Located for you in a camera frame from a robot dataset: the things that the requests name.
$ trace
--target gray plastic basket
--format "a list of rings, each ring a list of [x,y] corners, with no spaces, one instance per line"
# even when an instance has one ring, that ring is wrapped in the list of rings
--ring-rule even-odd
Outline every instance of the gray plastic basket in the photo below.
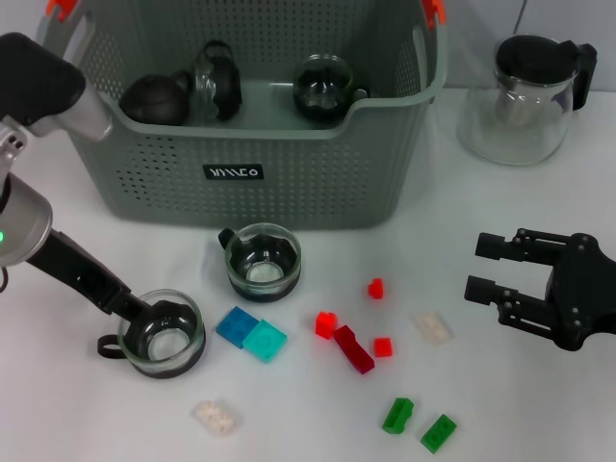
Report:
[[[447,27],[435,15],[430,30],[422,0],[81,0],[64,22],[58,12],[41,21],[38,42],[59,56],[72,48],[103,93],[111,135],[72,140],[109,207],[126,218],[378,224],[396,208],[427,104],[446,78]],[[117,102],[132,82],[188,68],[210,39],[234,51],[239,115],[226,125],[167,127],[123,114]],[[342,56],[378,95],[334,128],[315,129],[293,105],[294,67],[315,53]],[[207,179],[205,166],[229,169]],[[229,180],[234,174],[250,179]]]

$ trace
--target white lego brick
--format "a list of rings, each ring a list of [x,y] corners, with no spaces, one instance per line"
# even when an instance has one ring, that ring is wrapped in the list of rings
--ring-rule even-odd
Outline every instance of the white lego brick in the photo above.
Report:
[[[415,324],[422,331],[426,340],[435,346],[451,340],[451,333],[436,313],[424,313],[415,318]]]
[[[192,411],[192,416],[217,435],[225,435],[235,427],[235,422],[220,406],[211,402],[200,402]]]

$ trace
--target glass cup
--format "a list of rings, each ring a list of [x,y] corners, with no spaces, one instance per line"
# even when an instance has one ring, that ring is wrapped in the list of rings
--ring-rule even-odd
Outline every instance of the glass cup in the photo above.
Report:
[[[277,224],[257,223],[218,240],[233,289],[246,299],[272,302],[288,295],[301,274],[301,247],[295,235]]]
[[[127,359],[148,377],[172,378],[189,370],[201,357],[206,344],[201,312],[189,296],[170,289],[142,295],[150,305],[133,320],[122,319],[117,335],[99,339],[99,353],[112,359]],[[119,350],[105,348],[117,345]]]

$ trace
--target orange basket clip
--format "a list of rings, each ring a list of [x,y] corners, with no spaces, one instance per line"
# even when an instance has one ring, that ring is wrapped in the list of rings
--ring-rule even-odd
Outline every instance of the orange basket clip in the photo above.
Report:
[[[423,9],[425,10],[425,18],[427,19],[427,27],[430,31],[434,30],[434,14],[438,14],[439,23],[447,24],[447,12],[443,5],[443,0],[422,0]]]
[[[51,14],[54,11],[54,7],[58,5],[61,8],[60,13],[58,14],[58,20],[60,22],[64,22],[73,10],[75,9],[75,5],[77,5],[77,0],[49,0],[47,3],[47,15]]]

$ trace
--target black pitcher lid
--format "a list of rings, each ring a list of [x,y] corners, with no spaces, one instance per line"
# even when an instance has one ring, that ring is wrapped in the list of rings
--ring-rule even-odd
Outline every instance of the black pitcher lid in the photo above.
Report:
[[[572,41],[537,36],[515,36],[497,50],[497,68],[503,74],[537,85],[556,85],[578,71],[578,47]]]

